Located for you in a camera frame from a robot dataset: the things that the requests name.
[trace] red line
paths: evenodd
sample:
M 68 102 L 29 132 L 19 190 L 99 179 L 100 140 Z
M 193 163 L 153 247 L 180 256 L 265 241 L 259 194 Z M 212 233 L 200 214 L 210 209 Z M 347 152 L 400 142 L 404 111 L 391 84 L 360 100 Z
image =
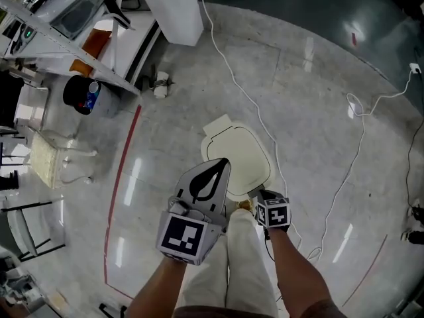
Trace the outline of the red line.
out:
M 380 246 L 380 248 L 378 249 L 378 252 L 377 252 L 377 255 L 376 255 L 376 257 L 374 258 L 374 260 L 372 261 L 372 263 L 371 263 L 371 266 L 370 266 L 370 268 L 368 269 L 368 271 L 365 273 L 365 276 L 363 277 L 363 279 L 359 282 L 359 284 L 358 284 L 358 286 L 355 288 L 355 290 L 352 292 L 352 294 L 349 296 L 349 298 L 344 302 L 344 304 L 342 305 L 342 307 L 343 306 L 345 306 L 346 304 L 347 304 L 347 302 L 352 298 L 352 296 L 355 294 L 355 292 L 357 291 L 357 289 L 362 285 L 362 283 L 364 282 L 364 280 L 365 280 L 365 278 L 367 277 L 367 275 L 370 273 L 370 271 L 371 271 L 371 269 L 372 269 L 372 267 L 374 266 L 374 264 L 375 264 L 375 262 L 376 262 L 376 260 L 377 260 L 377 258 L 378 258 L 378 256 L 379 256 L 379 254 L 380 254 L 380 252 L 382 251 L 382 249 L 383 249 L 383 246 L 384 246 L 384 243 L 386 242 L 386 239 L 387 239 L 387 235 L 384 237 L 384 240 L 383 240 L 383 242 L 382 242 L 382 245 Z
M 132 120 L 130 131 L 128 133 L 127 141 L 125 142 L 125 147 L 124 147 L 124 152 L 122 153 L 121 162 L 119 163 L 117 178 L 115 180 L 115 186 L 113 187 L 111 206 L 109 208 L 109 216 L 107 218 L 107 228 L 106 228 L 106 236 L 105 236 L 105 249 L 103 251 L 103 272 L 104 272 L 104 276 L 105 276 L 105 284 L 108 285 L 110 288 L 113 288 L 114 290 L 118 291 L 119 293 L 127 296 L 128 298 L 131 298 L 131 297 L 129 295 L 126 295 L 125 293 L 115 289 L 113 286 L 110 286 L 107 283 L 106 261 L 107 261 L 107 250 L 109 248 L 109 233 L 110 233 L 110 230 L 111 230 L 113 210 L 115 209 L 115 200 L 116 200 L 116 197 L 117 197 L 119 180 L 121 179 L 121 174 L 122 174 L 122 170 L 124 168 L 125 158 L 127 157 L 128 148 L 130 146 L 131 138 L 133 137 L 135 125 L 137 124 L 137 119 L 138 119 L 138 116 L 140 115 L 140 112 L 141 112 L 141 106 L 139 105 L 137 107 L 137 110 L 135 111 L 134 119 Z

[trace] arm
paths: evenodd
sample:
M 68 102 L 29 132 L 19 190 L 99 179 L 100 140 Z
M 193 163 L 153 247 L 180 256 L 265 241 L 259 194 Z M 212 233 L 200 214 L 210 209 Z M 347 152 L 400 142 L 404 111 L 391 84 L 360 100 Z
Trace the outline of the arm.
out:
M 269 229 L 278 285 L 290 317 L 300 318 L 313 304 L 330 300 L 322 275 L 293 246 L 281 229 Z
M 187 264 L 164 258 L 128 308 L 128 318 L 171 318 Z

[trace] wrist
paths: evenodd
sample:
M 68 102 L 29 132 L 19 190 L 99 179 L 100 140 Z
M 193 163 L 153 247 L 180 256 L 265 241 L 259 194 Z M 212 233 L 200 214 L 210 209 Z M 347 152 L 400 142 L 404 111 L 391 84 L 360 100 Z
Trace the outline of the wrist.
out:
M 175 260 L 173 258 L 165 256 L 162 261 L 166 266 L 173 267 L 173 268 L 179 268 L 179 267 L 186 267 L 187 264 L 185 262 L 180 262 L 179 260 Z
M 272 238 L 272 236 L 278 237 L 279 235 L 287 236 L 287 232 L 281 230 L 281 228 L 279 228 L 279 227 L 270 227 L 268 229 L 268 233 L 270 234 L 271 238 Z

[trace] pants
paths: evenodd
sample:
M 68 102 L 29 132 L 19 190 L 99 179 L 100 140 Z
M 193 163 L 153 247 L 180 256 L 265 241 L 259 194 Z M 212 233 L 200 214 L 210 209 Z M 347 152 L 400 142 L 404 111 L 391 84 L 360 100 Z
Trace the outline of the pants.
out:
M 278 317 L 252 213 L 237 209 L 199 266 L 188 266 L 177 307 L 214 306 Z

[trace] floor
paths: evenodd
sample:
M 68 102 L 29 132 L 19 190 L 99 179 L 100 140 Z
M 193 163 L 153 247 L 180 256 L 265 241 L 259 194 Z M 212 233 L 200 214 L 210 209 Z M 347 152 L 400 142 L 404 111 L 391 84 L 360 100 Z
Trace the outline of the floor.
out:
M 303 237 L 301 253 L 307 256 L 321 244 L 325 215 L 362 133 L 346 93 L 357 95 L 369 110 L 377 95 L 397 89 L 351 53 L 308 30 L 244 9 L 214 4 L 207 8 L 216 24 L 217 45 L 278 141 L 293 221 Z M 101 317 L 101 302 L 128 305 L 153 273 L 162 257 L 154 247 L 160 212 L 181 174 L 202 162 L 205 125 L 228 114 L 253 128 L 274 154 L 254 107 L 232 83 L 207 30 L 196 47 L 166 46 L 159 69 L 175 81 L 170 95 L 157 100 L 151 91 L 142 99 L 124 94 L 112 119 L 78 115 L 62 103 L 67 79 L 47 81 L 51 96 L 44 128 L 76 134 L 80 145 L 98 150 L 95 160 L 86 164 L 93 168 L 95 182 L 52 191 L 30 168 L 23 168 L 19 192 L 3 192 L 10 205 L 61 199 L 25 214 L 36 241 L 50 235 L 67 247 L 23 268 L 52 300 L 58 295 L 65 299 L 54 302 L 60 302 L 67 317 Z M 417 86 L 415 76 L 411 87 Z M 329 217 L 316 267 L 348 317 L 383 317 L 424 273 L 424 246 L 399 239 L 407 227 L 416 227 L 405 219 L 405 174 L 407 151 L 420 120 L 407 98 L 381 100 L 365 120 L 360 156 Z M 411 152 L 412 198 L 422 189 L 422 142 L 421 134 Z M 283 191 L 280 178 L 272 188 Z M 335 258 L 349 227 L 343 253 Z M 299 238 L 291 229 L 289 233 L 297 244 Z M 277 298 L 274 265 L 264 245 L 262 251 Z M 282 301 L 278 305 L 280 317 L 288 317 Z
M 409 63 L 417 61 L 414 47 L 424 49 L 419 23 L 392 0 L 206 1 L 256 11 L 310 30 L 372 66 L 399 90 L 403 90 Z M 418 61 L 424 66 L 424 59 Z M 421 92 L 417 86 L 406 94 L 418 109 Z

